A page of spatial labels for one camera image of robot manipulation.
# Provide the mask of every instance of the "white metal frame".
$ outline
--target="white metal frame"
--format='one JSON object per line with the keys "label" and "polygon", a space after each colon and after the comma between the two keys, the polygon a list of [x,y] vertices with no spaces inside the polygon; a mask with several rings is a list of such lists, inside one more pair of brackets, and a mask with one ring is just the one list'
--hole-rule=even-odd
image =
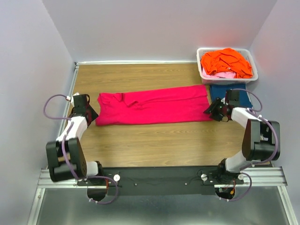
{"label": "white metal frame", "polygon": [[[109,61],[99,61],[99,62],[80,62],[76,63],[76,67],[74,70],[74,76],[73,80],[70,86],[69,90],[69,96],[72,95],[77,73],[79,69],[79,65],[91,65],[91,64],[138,64],[138,63],[190,63],[190,61],[112,61],[109,63]],[[65,110],[64,110],[64,116],[68,115],[70,103],[67,102]],[[66,121],[63,120],[60,125],[60,129],[58,132],[58,135],[60,135],[64,127],[66,125]],[[277,186],[279,190],[279,194],[289,221],[290,225],[298,225],[290,198],[288,196],[287,190],[286,190],[286,180],[285,175],[281,167],[270,167],[270,168],[248,168],[245,170],[252,178],[253,180],[253,186]],[[248,186],[249,180],[248,178],[244,178],[245,184],[243,185],[237,185],[237,186]],[[224,185],[215,185],[216,188],[224,187]],[[80,187],[77,186],[75,179],[61,181],[53,183],[50,179],[49,171],[48,170],[41,170],[40,177],[37,184],[37,191],[34,197],[34,201],[31,207],[31,212],[29,216],[29,220],[27,225],[36,225],[38,222],[38,216],[39,212],[42,206],[45,189],[46,188],[87,188],[87,187]]]}

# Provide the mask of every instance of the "folded cloth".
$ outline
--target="folded cloth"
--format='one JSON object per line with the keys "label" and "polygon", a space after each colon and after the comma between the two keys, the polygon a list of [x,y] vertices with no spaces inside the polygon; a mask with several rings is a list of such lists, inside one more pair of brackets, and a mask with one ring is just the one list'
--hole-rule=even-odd
{"label": "folded cloth", "polygon": [[127,93],[100,93],[96,125],[153,124],[211,120],[204,85]]}
{"label": "folded cloth", "polygon": [[[231,84],[231,85],[211,85],[210,86],[210,96],[211,100],[214,101],[217,97],[225,98],[226,90],[242,88],[246,89],[244,83]],[[249,96],[245,91],[240,91],[240,106],[246,108],[252,108],[252,104],[249,100]]]}
{"label": "folded cloth", "polygon": [[253,76],[250,63],[239,52],[231,48],[205,53],[201,58],[201,65],[208,75],[219,72],[235,72],[235,78],[251,78]]}
{"label": "folded cloth", "polygon": [[202,69],[202,76],[204,77],[208,77],[208,78],[235,78],[236,73],[235,72],[220,72],[220,73],[216,73],[214,75],[208,75],[205,71],[205,69]]}

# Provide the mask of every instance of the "red cloth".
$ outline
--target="red cloth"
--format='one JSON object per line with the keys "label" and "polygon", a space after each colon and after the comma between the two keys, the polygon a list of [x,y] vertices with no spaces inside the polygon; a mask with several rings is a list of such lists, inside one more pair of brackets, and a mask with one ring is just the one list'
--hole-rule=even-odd
{"label": "red cloth", "polygon": [[153,124],[211,120],[204,85],[128,93],[100,93],[96,125]]}

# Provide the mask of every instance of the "orange cloth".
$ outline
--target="orange cloth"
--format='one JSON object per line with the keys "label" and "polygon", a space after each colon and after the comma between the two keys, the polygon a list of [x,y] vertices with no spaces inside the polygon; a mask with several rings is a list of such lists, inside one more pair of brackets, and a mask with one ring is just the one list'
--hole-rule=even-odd
{"label": "orange cloth", "polygon": [[235,78],[251,78],[253,76],[250,63],[232,48],[205,53],[202,56],[201,65],[208,75],[219,72],[235,72]]}

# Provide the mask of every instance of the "gray floor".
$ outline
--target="gray floor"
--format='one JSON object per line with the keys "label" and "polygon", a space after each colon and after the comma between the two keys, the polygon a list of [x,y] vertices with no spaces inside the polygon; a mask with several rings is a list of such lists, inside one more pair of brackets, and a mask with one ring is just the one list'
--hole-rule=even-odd
{"label": "gray floor", "polygon": [[90,203],[84,189],[47,189],[39,225],[286,225],[277,187],[253,187],[240,201],[216,196],[120,196]]}

